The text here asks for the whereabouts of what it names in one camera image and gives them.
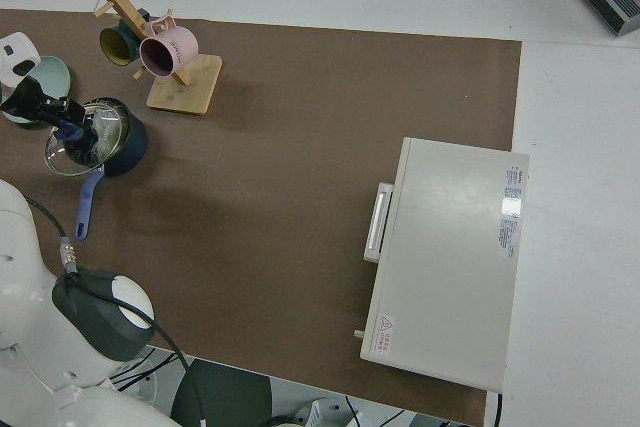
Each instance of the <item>warning label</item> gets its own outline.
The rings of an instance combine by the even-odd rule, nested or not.
[[[390,315],[379,315],[376,326],[375,345],[373,351],[377,354],[389,354],[391,350],[391,339],[393,337],[393,326],[396,320]]]

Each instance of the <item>mug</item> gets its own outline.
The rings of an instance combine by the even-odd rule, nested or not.
[[[138,12],[146,22],[149,21],[149,12],[144,9],[138,9]],[[121,20],[115,27],[107,27],[100,32],[100,48],[114,64],[127,65],[140,56],[140,39]]]
[[[169,28],[156,33],[153,25],[167,22]],[[186,27],[176,25],[170,15],[145,24],[147,37],[140,44],[140,59],[149,72],[167,77],[198,56],[198,41]]]

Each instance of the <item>wooden mug stand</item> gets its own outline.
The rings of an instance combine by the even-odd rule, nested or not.
[[[106,5],[111,4],[109,7],[113,7],[140,40],[147,37],[145,20],[130,0],[107,1]],[[109,7],[104,8],[105,6],[96,11],[96,16],[108,10]],[[198,54],[170,77],[156,77],[147,98],[147,105],[157,110],[204,115],[209,109],[221,69],[221,57]],[[140,78],[143,71],[144,67],[134,74],[134,78]]]

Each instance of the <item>cable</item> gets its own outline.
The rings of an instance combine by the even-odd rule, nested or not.
[[[349,397],[347,397],[346,395],[344,396],[345,400],[347,401],[347,405],[349,406],[349,408],[351,409],[351,415],[353,415],[354,420],[356,421],[356,424],[358,424],[358,427],[360,427],[360,420],[358,420],[358,415],[356,414],[355,409],[353,408],[353,405],[351,405],[351,401],[349,400]]]
[[[129,387],[131,387],[134,384],[137,384],[138,382],[140,382],[142,379],[146,378],[147,376],[153,374],[156,370],[160,370],[162,367],[164,367],[165,365],[170,364],[171,362],[173,362],[174,360],[176,360],[177,357],[174,356],[173,352],[169,355],[169,357],[167,357],[166,359],[164,359],[162,362],[160,362],[158,365],[156,365],[155,367],[149,369],[149,370],[145,370],[144,372],[141,372],[140,374],[137,375],[132,375],[131,377],[126,377],[124,379],[120,379],[118,381],[116,381],[116,383],[120,383],[120,382],[124,382],[128,379],[133,379],[132,381],[128,382],[127,384],[118,387],[118,390],[120,392],[127,390]]]
[[[56,229],[58,229],[58,233],[60,234],[60,237],[67,236],[67,234],[64,231],[64,228],[62,227],[62,224],[58,222],[58,219],[56,219],[56,216],[53,215],[51,212],[49,212],[45,206],[43,206],[42,204],[39,204],[38,202],[33,200],[31,197],[27,197],[26,195],[24,196],[24,199],[28,203],[33,205],[36,209],[38,209],[40,212],[42,212],[44,215],[46,215],[51,222],[53,222],[53,225],[55,225]]]
[[[402,409],[400,412],[398,412],[396,415],[394,415],[393,417],[391,417],[390,419],[384,421],[383,423],[381,423],[378,427],[382,427],[383,425],[387,425],[389,422],[391,422],[392,420],[396,420],[398,417],[400,417],[402,414],[404,414],[404,409]]]
[[[81,274],[79,273],[64,274],[64,278],[68,279],[68,282],[70,283],[70,285],[73,285],[74,287],[88,293],[89,295],[97,299],[103,300],[104,302],[108,302],[110,304],[117,305],[118,307],[122,307],[123,309],[126,309],[129,312],[136,314],[138,317],[144,320],[147,324],[149,324],[153,328],[153,330],[158,332],[162,336],[162,338],[171,346],[171,350],[173,350],[176,353],[176,355],[178,356],[178,359],[180,360],[180,363],[182,364],[182,367],[184,368],[185,377],[189,380],[189,382],[191,383],[191,387],[193,388],[193,392],[196,397],[196,402],[198,403],[198,410],[200,413],[200,425],[202,427],[206,426],[207,423],[204,416],[204,408],[202,403],[202,397],[200,396],[200,390],[198,389],[195,379],[191,376],[191,372],[189,371],[189,364],[187,364],[187,361],[184,358],[184,355],[182,355],[182,352],[180,351],[176,343],[173,341],[173,339],[169,336],[169,334],[167,334],[167,332],[162,327],[160,327],[160,325],[155,320],[149,317],[142,310],[120,299],[116,299],[113,296],[108,296],[103,294],[102,292],[98,292],[97,290],[92,289],[91,287],[89,287],[88,285],[82,282],[82,280],[80,279],[80,276]]]
[[[151,351],[144,356],[144,358],[136,363],[135,365],[129,367],[127,370],[123,370],[122,372],[118,372],[117,374],[115,374],[112,377],[109,377],[109,380],[111,380],[113,382],[114,379],[117,379],[118,377],[124,375],[124,374],[128,374],[129,372],[131,372],[133,369],[135,369],[136,367],[139,367],[140,365],[144,364],[144,361],[147,360],[149,357],[151,357],[151,354],[153,354],[156,351],[155,347],[153,349],[151,349]]]
[[[122,379],[112,380],[111,382],[112,382],[114,385],[115,385],[115,384],[121,384],[122,382],[126,382],[127,380],[136,379],[136,378],[138,378],[138,377],[145,377],[145,376],[147,376],[147,375],[149,375],[149,374],[153,374],[156,370],[158,370],[158,369],[157,369],[158,365],[165,366],[165,365],[167,365],[167,364],[169,364],[169,363],[173,362],[174,360],[176,360],[176,359],[177,359],[177,357],[176,357],[175,355],[176,355],[176,354],[174,354],[173,352],[171,352],[171,353],[169,354],[169,356],[168,356],[166,359],[164,359],[164,360],[163,360],[162,362],[160,362],[159,364],[154,365],[154,366],[153,366],[153,367],[151,367],[150,369],[144,370],[144,371],[142,371],[142,372],[138,372],[138,373],[136,373],[136,374],[132,374],[132,375],[130,375],[130,376],[128,376],[128,377],[124,377],[124,378],[122,378]]]
[[[496,409],[496,420],[493,423],[493,427],[500,425],[500,417],[502,417],[502,394],[498,394],[498,408]]]

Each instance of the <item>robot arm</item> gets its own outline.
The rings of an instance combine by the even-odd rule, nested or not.
[[[111,274],[98,282],[98,288],[153,317],[148,297],[131,279]],[[0,420],[12,427],[177,426],[106,381],[144,346],[140,339],[136,345],[118,337],[110,324],[129,324],[149,334],[142,337],[147,340],[151,327],[117,306],[100,317],[101,309],[85,301],[60,282],[56,286],[42,262],[26,201],[0,180]]]

